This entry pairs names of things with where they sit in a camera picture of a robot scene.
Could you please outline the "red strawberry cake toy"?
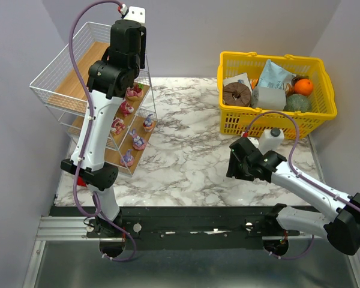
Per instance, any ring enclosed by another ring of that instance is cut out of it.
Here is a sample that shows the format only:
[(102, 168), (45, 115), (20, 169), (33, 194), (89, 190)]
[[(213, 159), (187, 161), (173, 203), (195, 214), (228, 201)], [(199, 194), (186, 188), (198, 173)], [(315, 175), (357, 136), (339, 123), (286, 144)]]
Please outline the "red strawberry cake toy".
[(114, 117), (110, 131), (116, 135), (119, 135), (124, 129), (124, 120), (119, 117)]

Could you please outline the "purple bunny pink donut toy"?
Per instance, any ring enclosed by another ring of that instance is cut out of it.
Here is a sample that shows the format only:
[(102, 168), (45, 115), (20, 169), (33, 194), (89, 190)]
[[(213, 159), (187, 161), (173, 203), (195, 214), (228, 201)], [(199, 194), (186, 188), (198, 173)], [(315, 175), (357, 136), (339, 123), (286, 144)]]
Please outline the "purple bunny pink donut toy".
[(120, 164), (123, 167), (131, 167), (134, 164), (134, 156), (132, 155), (133, 149), (128, 149), (127, 152), (121, 157)]

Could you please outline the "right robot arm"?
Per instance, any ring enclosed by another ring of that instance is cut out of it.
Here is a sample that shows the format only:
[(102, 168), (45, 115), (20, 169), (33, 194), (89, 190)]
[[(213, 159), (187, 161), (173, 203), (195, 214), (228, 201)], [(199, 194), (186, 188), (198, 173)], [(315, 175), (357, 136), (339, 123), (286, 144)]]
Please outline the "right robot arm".
[(360, 193), (351, 196), (310, 177), (275, 151), (265, 154), (247, 137), (230, 145), (229, 178), (259, 179), (282, 187), (315, 208), (314, 212), (279, 205), (274, 225), (326, 239), (336, 250), (354, 255), (360, 249)]

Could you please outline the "purple figure orange donut toy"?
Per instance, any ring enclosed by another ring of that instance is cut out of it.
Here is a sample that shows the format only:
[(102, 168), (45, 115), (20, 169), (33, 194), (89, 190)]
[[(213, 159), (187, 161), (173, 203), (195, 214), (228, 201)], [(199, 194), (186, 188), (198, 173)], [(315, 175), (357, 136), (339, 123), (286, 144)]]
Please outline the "purple figure orange donut toy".
[(143, 122), (143, 129), (145, 132), (151, 132), (154, 129), (154, 119), (153, 119), (153, 113), (149, 114), (144, 122)]

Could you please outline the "pink strawberry donut toy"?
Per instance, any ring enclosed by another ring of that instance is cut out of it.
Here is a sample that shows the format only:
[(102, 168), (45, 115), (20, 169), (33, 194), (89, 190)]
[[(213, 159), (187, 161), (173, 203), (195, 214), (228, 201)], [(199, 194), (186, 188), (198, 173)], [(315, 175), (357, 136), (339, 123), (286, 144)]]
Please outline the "pink strawberry donut toy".
[(135, 83), (133, 87), (128, 87), (125, 96), (131, 101), (139, 101), (143, 98), (144, 85), (141, 83)]

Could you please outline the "pink strawberry figure toy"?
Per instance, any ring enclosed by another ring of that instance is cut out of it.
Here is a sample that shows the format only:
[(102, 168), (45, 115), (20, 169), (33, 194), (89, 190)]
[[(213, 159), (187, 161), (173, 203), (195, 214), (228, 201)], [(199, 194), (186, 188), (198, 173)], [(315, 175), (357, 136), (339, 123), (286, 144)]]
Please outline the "pink strawberry figure toy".
[(119, 109), (120, 109), (123, 117), (127, 117), (128, 115), (133, 114), (133, 112), (134, 112), (134, 107), (127, 100), (124, 100), (122, 102)]

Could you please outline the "yellow plastic basket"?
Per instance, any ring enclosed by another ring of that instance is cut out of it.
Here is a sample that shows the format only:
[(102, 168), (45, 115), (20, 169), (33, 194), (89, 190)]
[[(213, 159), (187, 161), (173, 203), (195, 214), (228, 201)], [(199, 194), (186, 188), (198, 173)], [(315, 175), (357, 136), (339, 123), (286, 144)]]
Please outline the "yellow plastic basket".
[(217, 85), (222, 134), (259, 137), (276, 127), (287, 139), (303, 138), (338, 114), (319, 58), (224, 51)]

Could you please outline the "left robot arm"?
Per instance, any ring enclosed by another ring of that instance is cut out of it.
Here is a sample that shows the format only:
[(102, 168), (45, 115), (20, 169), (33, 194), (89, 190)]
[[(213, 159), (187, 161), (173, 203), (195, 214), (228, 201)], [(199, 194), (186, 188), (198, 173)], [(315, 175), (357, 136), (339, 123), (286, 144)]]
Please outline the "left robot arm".
[(118, 167), (104, 160), (107, 139), (128, 88), (145, 67), (146, 27), (138, 20), (117, 20), (110, 29), (110, 46), (81, 81), (86, 113), (76, 148), (61, 169), (82, 178), (97, 204), (96, 216), (114, 221), (120, 213), (113, 184)]

